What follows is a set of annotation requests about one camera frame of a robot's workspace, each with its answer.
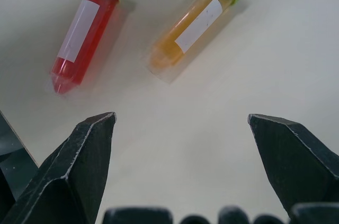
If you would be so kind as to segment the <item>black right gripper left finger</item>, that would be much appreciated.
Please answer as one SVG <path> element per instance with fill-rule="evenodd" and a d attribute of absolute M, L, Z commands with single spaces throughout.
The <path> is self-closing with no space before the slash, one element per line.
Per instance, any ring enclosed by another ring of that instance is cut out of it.
<path fill-rule="evenodd" d="M 105 190 L 116 115 L 80 122 L 41 164 L 3 223 L 95 223 Z"/>

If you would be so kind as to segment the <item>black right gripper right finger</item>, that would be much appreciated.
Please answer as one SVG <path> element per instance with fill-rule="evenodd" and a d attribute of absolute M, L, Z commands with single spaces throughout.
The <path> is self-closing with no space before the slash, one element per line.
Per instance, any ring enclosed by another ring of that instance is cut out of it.
<path fill-rule="evenodd" d="M 338 155 L 302 124 L 250 114 L 268 180 L 288 215 L 298 203 L 338 202 Z"/>

